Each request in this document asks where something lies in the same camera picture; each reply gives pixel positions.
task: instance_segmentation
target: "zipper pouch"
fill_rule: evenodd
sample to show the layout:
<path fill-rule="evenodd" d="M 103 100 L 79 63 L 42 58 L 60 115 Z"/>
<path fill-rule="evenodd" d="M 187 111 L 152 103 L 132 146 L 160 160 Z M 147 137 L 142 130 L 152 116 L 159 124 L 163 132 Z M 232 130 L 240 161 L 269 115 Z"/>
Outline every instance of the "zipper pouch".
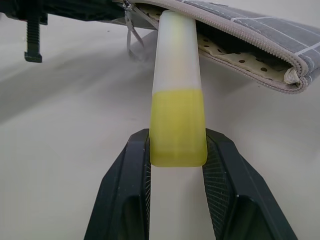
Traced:
<path fill-rule="evenodd" d="M 320 75 L 315 27 L 195 0 L 124 0 L 123 7 L 125 20 L 112 23 L 126 24 L 142 45 L 134 26 L 158 29 L 161 13 L 173 10 L 196 20 L 200 55 L 266 87 L 297 94 Z"/>

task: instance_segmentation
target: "white background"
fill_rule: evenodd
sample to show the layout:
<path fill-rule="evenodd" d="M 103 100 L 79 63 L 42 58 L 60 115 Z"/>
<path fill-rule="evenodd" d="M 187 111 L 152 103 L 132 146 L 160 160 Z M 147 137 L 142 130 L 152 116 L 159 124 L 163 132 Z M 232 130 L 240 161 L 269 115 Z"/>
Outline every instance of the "white background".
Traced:
<path fill-rule="evenodd" d="M 318 0 L 216 2 L 320 27 Z M 129 60 L 124 26 L 49 16 L 42 64 L 24 61 L 24 22 L 0 31 L 0 239 L 81 240 L 102 177 L 149 127 L 153 63 Z M 235 141 L 299 239 L 320 239 L 320 81 L 285 95 L 200 65 L 207 127 Z M 151 196 L 151 240 L 214 239 L 201 168 L 153 167 Z"/>

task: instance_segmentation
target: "black plastic object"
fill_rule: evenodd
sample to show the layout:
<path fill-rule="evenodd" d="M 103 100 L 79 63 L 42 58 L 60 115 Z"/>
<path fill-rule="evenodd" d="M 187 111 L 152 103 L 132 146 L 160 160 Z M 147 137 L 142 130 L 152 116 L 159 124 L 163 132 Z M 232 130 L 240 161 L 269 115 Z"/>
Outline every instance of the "black plastic object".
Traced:
<path fill-rule="evenodd" d="M 149 239 L 148 134 L 147 129 L 133 134 L 104 176 L 84 240 Z M 206 134 L 202 169 L 216 240 L 297 240 L 266 182 L 235 144 L 221 133 L 207 129 Z"/>
<path fill-rule="evenodd" d="M 82 21 L 109 21 L 125 15 L 123 8 L 112 0 L 36 1 L 41 7 L 40 23 L 42 24 L 46 24 L 47 14 Z M 26 20 L 30 3 L 31 0 L 0 0 L 0 12 L 12 19 Z"/>
<path fill-rule="evenodd" d="M 102 179 L 85 240 L 149 239 L 148 134 L 148 129 L 133 134 Z"/>
<path fill-rule="evenodd" d="M 225 135 L 209 130 L 204 187 L 217 240 L 297 240 L 265 180 Z"/>

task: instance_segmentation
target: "frosted plastic bottle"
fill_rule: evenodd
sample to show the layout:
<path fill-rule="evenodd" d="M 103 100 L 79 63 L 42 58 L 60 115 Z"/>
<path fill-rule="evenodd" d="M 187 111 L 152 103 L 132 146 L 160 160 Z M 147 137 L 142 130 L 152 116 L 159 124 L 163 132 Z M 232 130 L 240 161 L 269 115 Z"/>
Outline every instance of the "frosted plastic bottle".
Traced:
<path fill-rule="evenodd" d="M 159 22 L 150 160 L 158 167 L 206 163 L 207 141 L 195 20 L 166 10 Z"/>

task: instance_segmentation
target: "metal zipper pull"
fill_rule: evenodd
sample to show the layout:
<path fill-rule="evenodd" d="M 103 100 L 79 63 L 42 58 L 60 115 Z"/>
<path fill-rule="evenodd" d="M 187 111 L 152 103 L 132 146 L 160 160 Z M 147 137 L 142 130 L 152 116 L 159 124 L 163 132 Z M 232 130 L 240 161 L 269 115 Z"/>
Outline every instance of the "metal zipper pull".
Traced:
<path fill-rule="evenodd" d="M 134 37 L 137 39 L 137 41 L 142 46 L 143 51 L 145 51 L 144 42 L 143 42 L 142 38 L 139 36 L 139 34 L 137 33 L 135 26 L 134 26 L 134 23 L 133 23 L 133 20 L 132 20 L 133 5 L 128 0 L 123 0 L 122 7 L 124 8 L 124 19 L 125 19 L 126 26 L 128 28 L 128 33 L 126 36 L 127 52 L 132 59 L 138 60 L 138 61 L 144 61 L 146 59 L 145 52 L 143 54 L 144 56 L 139 56 L 138 54 L 134 53 L 131 50 L 131 33 L 133 33 Z"/>

